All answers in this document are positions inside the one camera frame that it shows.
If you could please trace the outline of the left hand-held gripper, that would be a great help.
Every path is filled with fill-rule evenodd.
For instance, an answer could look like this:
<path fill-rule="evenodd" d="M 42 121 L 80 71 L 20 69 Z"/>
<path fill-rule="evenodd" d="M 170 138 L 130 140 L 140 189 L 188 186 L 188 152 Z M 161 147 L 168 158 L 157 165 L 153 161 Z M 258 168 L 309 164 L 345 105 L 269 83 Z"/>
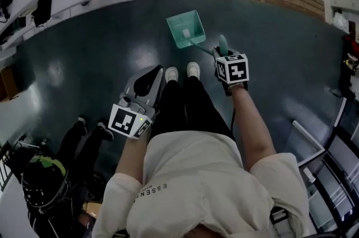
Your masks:
<path fill-rule="evenodd" d="M 133 74 L 125 86 L 125 93 L 120 94 L 119 102 L 112 107 L 108 128 L 128 138 L 139 139 L 158 113 L 153 106 L 162 80 L 161 65 L 149 66 Z"/>

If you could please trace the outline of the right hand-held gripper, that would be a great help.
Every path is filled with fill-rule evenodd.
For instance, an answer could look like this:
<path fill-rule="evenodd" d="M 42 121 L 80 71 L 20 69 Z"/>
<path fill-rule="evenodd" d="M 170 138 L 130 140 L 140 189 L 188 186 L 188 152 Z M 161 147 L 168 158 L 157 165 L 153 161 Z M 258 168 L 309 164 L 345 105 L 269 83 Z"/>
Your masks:
<path fill-rule="evenodd" d="M 220 47 L 213 49 L 215 76 L 222 83 L 226 96 L 232 95 L 235 86 L 248 89 L 248 59 L 245 54 L 229 49 L 228 55 L 222 56 Z"/>

